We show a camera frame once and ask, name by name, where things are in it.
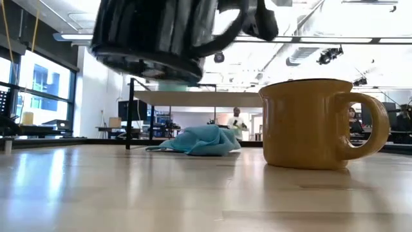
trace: ventilation duct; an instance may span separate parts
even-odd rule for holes
[[[293,52],[293,54],[286,58],[287,66],[299,66],[303,60],[308,58],[314,52],[318,51],[319,48],[298,48]]]
[[[313,25],[316,21],[316,14],[318,14],[322,10],[322,5],[325,0],[320,0],[317,5],[312,9],[312,11],[308,15],[304,15],[303,17],[298,18],[299,23],[297,25],[297,30],[293,33],[293,36],[302,36],[310,33],[313,28]],[[276,59],[276,57],[282,57],[284,53],[289,51],[289,49],[293,48],[292,44],[283,44],[282,47],[274,54],[274,56],[266,63],[263,67],[262,72],[270,66],[272,61]]]

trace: ceiling light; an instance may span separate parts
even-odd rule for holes
[[[60,34],[54,33],[53,37],[56,41],[90,41],[93,38],[92,34]]]
[[[397,43],[412,43],[412,38],[387,38],[387,39],[380,39],[380,44],[389,43],[389,44],[397,44]]]
[[[302,37],[304,43],[369,43],[372,38]]]
[[[279,36],[276,37],[274,40],[272,40],[271,42],[277,42],[277,43],[288,43],[291,42],[293,39],[293,37],[287,37],[287,36]],[[258,41],[258,42],[262,42],[265,43],[266,41],[263,41],[262,39],[256,38],[256,37],[252,37],[249,35],[239,35],[236,37],[235,41],[239,41],[239,42],[254,42],[254,41]]]
[[[412,86],[354,86],[353,90],[412,90]]]
[[[357,4],[357,5],[393,5],[397,4],[397,0],[342,0],[342,4]]]

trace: person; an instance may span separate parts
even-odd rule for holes
[[[356,118],[355,109],[353,109],[352,107],[349,108],[348,115],[349,115],[349,129],[350,129],[351,135],[356,134],[356,133],[362,133],[363,132],[362,124]]]
[[[400,106],[400,114],[397,116],[397,127],[398,131],[412,131],[411,122],[411,107],[407,104]]]
[[[247,131],[247,126],[243,122],[243,119],[239,117],[240,109],[233,108],[233,117],[227,122],[227,127],[234,132],[234,136],[238,141],[243,140],[242,131]]]

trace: table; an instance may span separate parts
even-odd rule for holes
[[[1,158],[1,231],[412,231],[403,155],[340,171],[268,166],[261,148],[191,157],[81,145]]]
[[[21,135],[24,136],[36,136],[40,139],[46,138],[46,136],[66,136],[71,137],[71,130],[55,130],[53,126],[24,126],[21,125]]]
[[[97,126],[96,128],[98,129],[99,132],[107,133],[108,139],[111,139],[112,137],[116,137],[117,139],[123,139],[121,135],[126,134],[126,128],[108,128],[108,127],[100,127],[100,126]],[[138,139],[140,136],[140,128],[132,128],[131,133],[132,133],[133,138]]]
[[[372,128],[364,128],[363,136],[352,137],[351,140],[368,140],[372,133]],[[394,142],[397,144],[412,144],[412,131],[396,131],[391,130],[388,136],[388,142]]]

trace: black mug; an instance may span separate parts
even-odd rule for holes
[[[223,34],[212,36],[218,4],[239,15]],[[204,57],[235,40],[253,10],[249,0],[101,0],[89,50],[119,72],[198,82]]]

